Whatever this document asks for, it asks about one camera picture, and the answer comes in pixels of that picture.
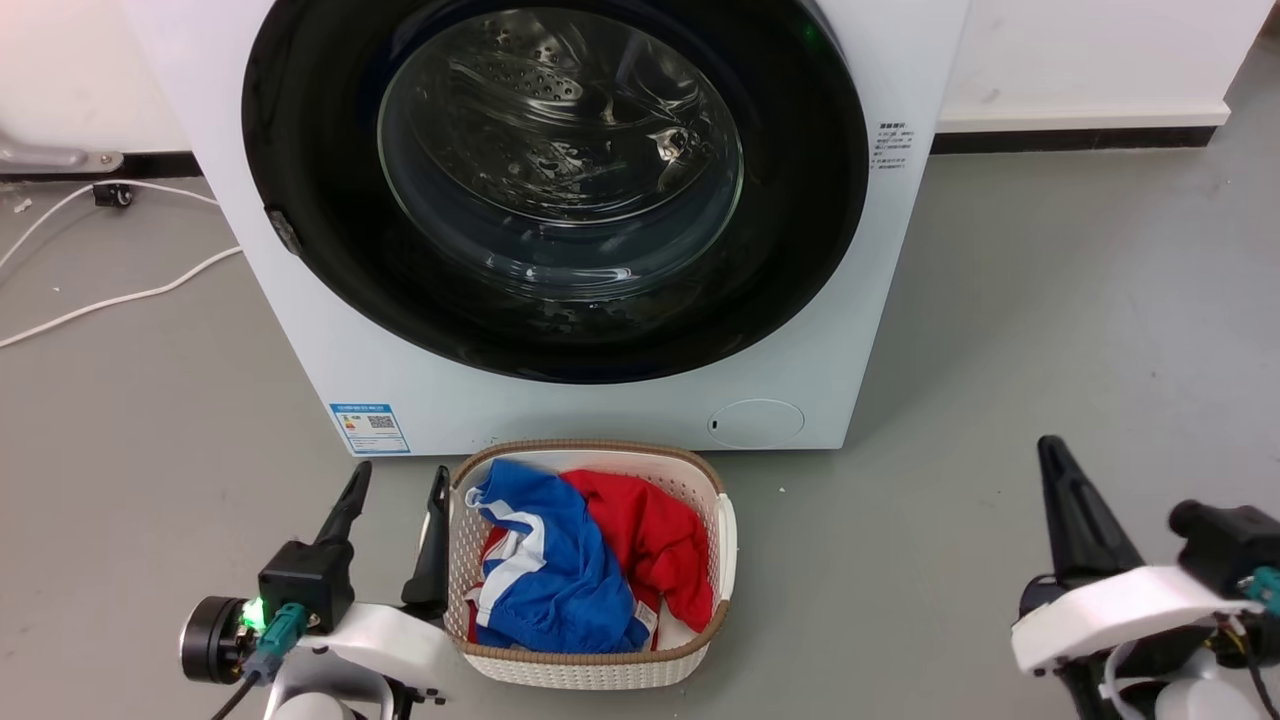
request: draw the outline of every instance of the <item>white cable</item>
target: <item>white cable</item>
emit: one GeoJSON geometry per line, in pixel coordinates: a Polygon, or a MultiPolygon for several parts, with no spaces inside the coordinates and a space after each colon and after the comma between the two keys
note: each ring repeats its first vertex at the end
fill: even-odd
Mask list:
{"type": "Polygon", "coordinates": [[[56,205],[54,205],[47,211],[45,211],[45,214],[41,215],[38,220],[36,220],[29,228],[27,228],[27,232],[22,233],[22,237],[18,238],[18,242],[13,243],[13,247],[10,247],[9,251],[4,254],[4,258],[0,258],[0,268],[4,268],[4,264],[8,263],[10,258],[13,258],[13,254],[17,252],[19,247],[22,247],[22,243],[27,242],[27,238],[31,237],[32,233],[36,232],[36,228],[38,228],[40,225],[45,224],[45,220],[47,220],[54,213],[61,210],[64,205],[67,205],[72,200],[79,197],[81,195],[84,195],[86,192],[90,192],[91,190],[93,190],[95,184],[132,184],[134,187],[148,187],[151,190],[161,190],[164,192],[172,192],[174,195],[182,195],[184,197],[193,197],[196,200],[200,200],[201,202],[209,202],[210,205],[218,205],[216,200],[214,200],[211,197],[205,197],[204,195],[200,195],[198,192],[191,192],[191,191],[187,191],[187,190],[178,190],[177,187],[166,187],[166,186],[155,184],[155,183],[151,183],[151,182],[116,179],[116,181],[106,181],[106,182],[96,182],[93,184],[86,184],[84,187],[82,187],[82,188],[77,190],[76,192],[68,195],[67,197],[63,197],[61,200],[59,200],[56,205]]]}
{"type": "MultiPolygon", "coordinates": [[[[189,191],[186,191],[186,190],[178,190],[177,187],[165,187],[163,184],[154,184],[154,183],[150,183],[150,182],[141,182],[141,181],[109,181],[109,182],[110,183],[120,183],[120,184],[132,184],[132,186],[136,186],[136,187],[148,187],[151,190],[160,190],[160,191],[164,191],[164,192],[172,192],[174,195],[183,195],[183,196],[187,196],[187,197],[193,197],[196,200],[200,200],[200,201],[204,201],[204,202],[209,202],[210,205],[218,205],[216,200],[205,197],[204,195],[200,195],[200,193],[196,193],[196,192],[189,192],[189,191]]],[[[52,208],[50,208],[49,211],[46,211],[44,215],[41,215],[40,219],[36,220],[35,224],[32,224],[29,228],[27,228],[27,232],[22,233],[22,237],[19,237],[18,242],[15,242],[14,246],[9,249],[9,252],[5,252],[4,258],[0,258],[0,266],[4,266],[4,264],[9,260],[9,258],[13,256],[14,251],[17,251],[18,247],[23,242],[26,242],[26,240],[28,237],[31,237],[31,234],[33,232],[36,232],[36,228],[38,228],[41,223],[44,223],[45,220],[49,219],[50,215],[52,215],[54,213],[56,213],[59,209],[61,209],[64,205],[67,205],[68,202],[70,202],[76,197],[79,197],[81,195],[84,195],[86,192],[88,192],[91,190],[93,190],[93,186],[92,184],[86,184],[84,187],[77,190],[76,192],[73,192],[70,195],[68,195],[67,197],[61,199],[56,205],[54,205],[52,208]]],[[[93,313],[95,310],[101,310],[102,307],[110,307],[111,305],[119,305],[122,302],[128,302],[131,300],[141,300],[143,297],[152,297],[152,296],[156,296],[156,295],[164,295],[165,292],[169,292],[170,290],[174,290],[178,286],[183,284],[184,282],[189,281],[191,278],[198,275],[202,270],[205,270],[206,268],[209,268],[214,263],[218,263],[219,260],[223,260],[225,258],[230,258],[232,255],[236,255],[238,252],[241,252],[239,247],[230,247],[230,249],[223,250],[218,255],[214,255],[212,258],[210,258],[210,259],[205,260],[204,263],[196,265],[195,268],[187,270],[186,274],[183,274],[180,278],[173,281],[172,283],[169,283],[166,286],[157,287],[157,288],[154,288],[154,290],[145,290],[142,292],[134,292],[132,295],[124,295],[124,296],[120,296],[120,297],[113,297],[111,300],[104,300],[101,302],[95,302],[93,305],[88,305],[86,307],[81,307],[79,310],[76,310],[73,313],[68,313],[68,314],[63,315],[61,318],[58,318],[55,320],[50,320],[50,322],[45,323],[44,325],[40,325],[40,327],[36,327],[36,328],[31,328],[29,331],[18,333],[18,334],[8,338],[8,340],[3,340],[3,341],[0,341],[0,347],[8,347],[8,346],[10,346],[10,345],[13,345],[15,342],[22,342],[22,341],[27,340],[28,337],[37,336],[37,334],[40,334],[40,333],[42,333],[45,331],[56,328],[58,325],[60,325],[63,323],[74,320],[76,318],[79,318],[81,315],[88,315],[90,313],[93,313]]]]}
{"type": "Polygon", "coordinates": [[[24,333],[18,333],[18,334],[8,338],[8,340],[0,340],[0,347],[8,347],[8,346],[10,346],[10,345],[13,345],[15,342],[20,342],[23,340],[27,340],[31,336],[40,334],[40,333],[42,333],[45,331],[56,328],[58,325],[60,325],[63,323],[67,323],[69,320],[74,320],[76,318],[79,318],[81,315],[88,315],[90,313],[92,313],[95,310],[101,310],[102,307],[110,307],[111,305],[119,305],[122,302],[128,302],[131,300],[142,300],[143,297],[152,297],[152,296],[156,296],[156,295],[164,295],[165,292],[169,292],[170,290],[173,290],[173,288],[180,286],[182,283],[189,281],[191,278],[196,277],[205,268],[212,265],[214,263],[216,263],[216,261],[219,261],[219,260],[221,260],[224,258],[230,258],[232,255],[236,255],[239,251],[241,251],[239,247],[229,247],[227,250],[223,250],[218,255],[214,255],[209,260],[205,260],[204,263],[201,263],[201,264],[196,265],[195,268],[187,270],[187,274],[182,275],[180,278],[173,281],[172,283],[169,283],[169,284],[166,284],[164,287],[157,287],[157,288],[154,288],[154,290],[145,290],[142,292],[134,292],[133,295],[123,295],[120,297],[113,297],[111,300],[104,300],[101,302],[95,302],[95,304],[88,305],[86,307],[81,307],[79,310],[76,310],[74,313],[68,313],[68,314],[63,315],[61,318],[58,318],[56,320],[50,320],[50,322],[45,323],[44,325],[40,325],[38,328],[31,328],[29,331],[27,331],[24,333]]]}
{"type": "Polygon", "coordinates": [[[1133,648],[1138,643],[1128,642],[1116,646],[1116,648],[1111,651],[1111,655],[1107,656],[1106,665],[1102,666],[1102,685],[1100,685],[1098,689],[1102,691],[1102,700],[1111,701],[1112,707],[1116,708],[1116,715],[1119,715],[1121,720],[1146,719],[1146,715],[1143,715],[1142,711],[1129,705],[1123,697],[1120,697],[1120,688],[1116,685],[1116,669],[1125,661],[1126,657],[1129,657],[1129,653],[1133,652],[1133,648]]]}

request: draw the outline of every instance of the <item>concrete floor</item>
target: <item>concrete floor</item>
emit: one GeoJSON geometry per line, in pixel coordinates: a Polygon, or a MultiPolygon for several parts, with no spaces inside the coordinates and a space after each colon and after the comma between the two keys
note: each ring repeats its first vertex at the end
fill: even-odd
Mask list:
{"type": "MultiPolygon", "coordinates": [[[[1050,569],[1039,434],[1066,437],[1151,562],[1174,560],[1183,498],[1280,515],[1280,49],[1228,100],[1204,150],[931,161],[846,448],[710,456],[740,574],[687,683],[575,694],[458,660],[454,702],[420,714],[1074,717],[1009,650],[1050,569]]],[[[0,192],[0,247],[64,192],[0,192]]],[[[49,231],[0,287],[0,338],[234,242],[216,209],[154,192],[76,202],[49,231]]],[[[187,612],[252,594],[352,466],[243,259],[0,350],[0,407],[5,715],[211,714],[228,688],[182,679],[187,612]]],[[[362,600],[396,601],[434,464],[378,462],[362,600]]]]}

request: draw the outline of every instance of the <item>basket rim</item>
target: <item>basket rim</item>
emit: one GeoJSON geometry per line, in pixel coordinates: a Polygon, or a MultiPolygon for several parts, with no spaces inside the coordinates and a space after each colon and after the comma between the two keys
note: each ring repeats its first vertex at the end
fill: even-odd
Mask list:
{"type": "Polygon", "coordinates": [[[645,455],[675,457],[696,466],[703,474],[705,474],[707,479],[712,482],[712,487],[716,488],[717,495],[724,493],[724,483],[721,482],[719,474],[716,473],[716,469],[698,455],[694,455],[687,450],[677,450],[675,447],[648,445],[643,442],[626,442],[621,439],[517,439],[513,442],[494,445],[476,452],[462,462],[458,470],[453,474],[453,489],[458,489],[462,484],[462,478],[471,474],[471,470],[485,460],[492,460],[499,455],[527,452],[534,450],[612,450],[614,452],[643,452],[645,455]]]}
{"type": "MultiPolygon", "coordinates": [[[[719,474],[716,473],[716,469],[712,468],[710,464],[698,455],[694,455],[687,450],[677,450],[675,447],[618,439],[522,439],[499,443],[467,457],[458,468],[457,473],[453,474],[452,487],[457,491],[462,483],[462,478],[470,475],[476,465],[480,465],[486,460],[492,460],[499,455],[535,450],[612,450],[673,457],[684,460],[698,468],[707,475],[707,479],[712,482],[712,487],[716,488],[716,493],[724,495],[724,483],[721,482],[719,474]]],[[[690,655],[703,650],[707,643],[712,642],[712,638],[719,633],[721,626],[724,624],[724,616],[728,615],[728,600],[721,600],[719,605],[716,606],[716,612],[712,615],[710,623],[708,623],[707,628],[704,628],[701,633],[698,633],[698,637],[694,639],[680,647],[654,652],[534,652],[530,650],[489,647],[460,638],[453,633],[448,633],[448,635],[463,655],[486,657],[490,660],[504,660],[508,662],[531,662],[535,665],[640,665],[649,662],[669,662],[672,660],[689,657],[690,655]]]]}

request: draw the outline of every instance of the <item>energy label sticker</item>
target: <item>energy label sticker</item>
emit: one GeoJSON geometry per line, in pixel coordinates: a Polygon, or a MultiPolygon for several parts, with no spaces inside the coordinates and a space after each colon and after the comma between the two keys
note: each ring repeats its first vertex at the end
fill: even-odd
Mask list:
{"type": "Polygon", "coordinates": [[[356,455],[408,454],[408,443],[390,405],[330,404],[329,409],[356,455]]]}

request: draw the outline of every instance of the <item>white washing machine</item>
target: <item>white washing machine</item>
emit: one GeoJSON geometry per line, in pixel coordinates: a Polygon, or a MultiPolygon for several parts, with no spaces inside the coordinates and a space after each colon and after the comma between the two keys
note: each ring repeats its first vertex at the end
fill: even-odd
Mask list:
{"type": "Polygon", "coordinates": [[[968,0],[128,0],[357,455],[845,441],[968,0]]]}

